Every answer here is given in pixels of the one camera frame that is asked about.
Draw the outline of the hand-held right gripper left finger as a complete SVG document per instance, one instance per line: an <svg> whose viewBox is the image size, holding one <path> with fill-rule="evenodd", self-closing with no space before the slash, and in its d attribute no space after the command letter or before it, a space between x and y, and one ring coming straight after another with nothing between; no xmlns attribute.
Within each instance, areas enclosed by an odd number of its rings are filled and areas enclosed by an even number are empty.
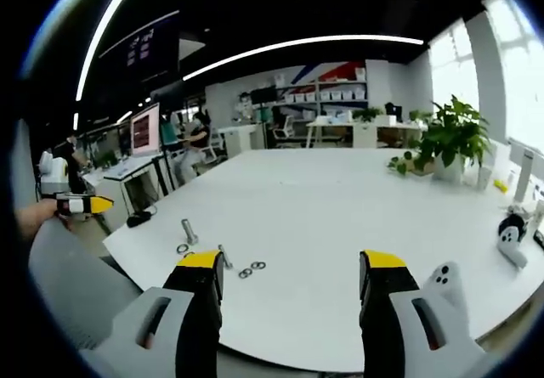
<svg viewBox="0 0 544 378"><path fill-rule="evenodd" d="M99 377L215 377L224 254L192 252L125 307L82 358Z"/></svg>

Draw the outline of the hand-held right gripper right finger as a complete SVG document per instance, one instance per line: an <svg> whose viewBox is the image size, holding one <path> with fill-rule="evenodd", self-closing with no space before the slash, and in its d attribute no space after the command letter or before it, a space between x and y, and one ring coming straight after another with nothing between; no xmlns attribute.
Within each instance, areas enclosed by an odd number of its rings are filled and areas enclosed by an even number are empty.
<svg viewBox="0 0 544 378"><path fill-rule="evenodd" d="M460 269L440 264L423 285L394 254L360 253L366 377L485 377L497 364L469 334Z"/></svg>

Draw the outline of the person's left hand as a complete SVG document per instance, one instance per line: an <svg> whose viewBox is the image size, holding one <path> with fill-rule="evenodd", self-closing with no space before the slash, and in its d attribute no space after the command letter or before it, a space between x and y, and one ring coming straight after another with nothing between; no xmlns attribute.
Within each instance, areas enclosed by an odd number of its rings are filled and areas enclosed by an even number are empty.
<svg viewBox="0 0 544 378"><path fill-rule="evenodd" d="M15 219L20 237L24 242L32 242L41 226L56 217L65 228L71 230L70 221L57 212L57 201L46 199L30 206L17 209Z"/></svg>

